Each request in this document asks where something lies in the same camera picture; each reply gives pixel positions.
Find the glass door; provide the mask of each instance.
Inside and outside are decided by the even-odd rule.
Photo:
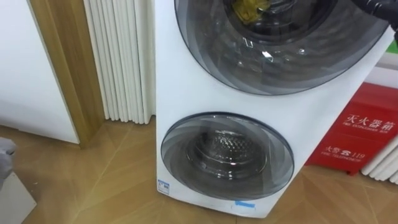
[[[213,77],[285,95],[352,67],[388,27],[350,0],[175,0],[181,35]]]
[[[236,114],[185,118],[170,128],[161,151],[166,168],[179,182],[225,200],[272,195],[294,172],[293,154],[283,137]]]

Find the blue label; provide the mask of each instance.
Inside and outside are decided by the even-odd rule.
[[[168,195],[170,193],[170,185],[163,180],[157,180],[157,190]]]
[[[235,201],[235,205],[237,206],[242,206],[242,207],[247,207],[247,208],[255,208],[256,205],[252,203],[246,203],[246,202],[241,202],[241,201]]]

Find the parquet floor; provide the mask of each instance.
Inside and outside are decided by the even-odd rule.
[[[398,186],[305,167],[264,220],[240,218],[158,194],[155,122],[106,123],[91,146],[14,129],[16,174],[38,202],[25,224],[396,224]]]

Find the twin-drum washing machine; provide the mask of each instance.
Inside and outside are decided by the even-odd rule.
[[[264,218],[392,41],[348,0],[155,0],[157,190]]]

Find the gray object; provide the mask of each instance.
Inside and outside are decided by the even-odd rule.
[[[16,147],[10,139],[0,138],[0,190],[4,180],[12,172],[12,158],[14,157]]]

